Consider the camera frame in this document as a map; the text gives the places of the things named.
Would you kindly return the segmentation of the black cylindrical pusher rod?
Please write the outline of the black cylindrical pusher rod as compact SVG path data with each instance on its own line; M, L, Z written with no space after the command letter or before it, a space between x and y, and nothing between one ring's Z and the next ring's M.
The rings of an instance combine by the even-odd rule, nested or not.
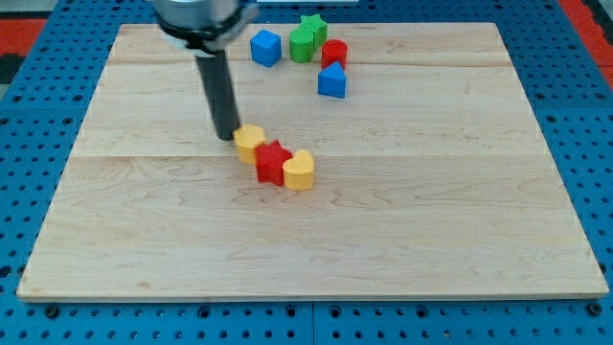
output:
M196 64L211 117L220 140L230 141L240 127L238 106L225 51L210 57L197 57Z

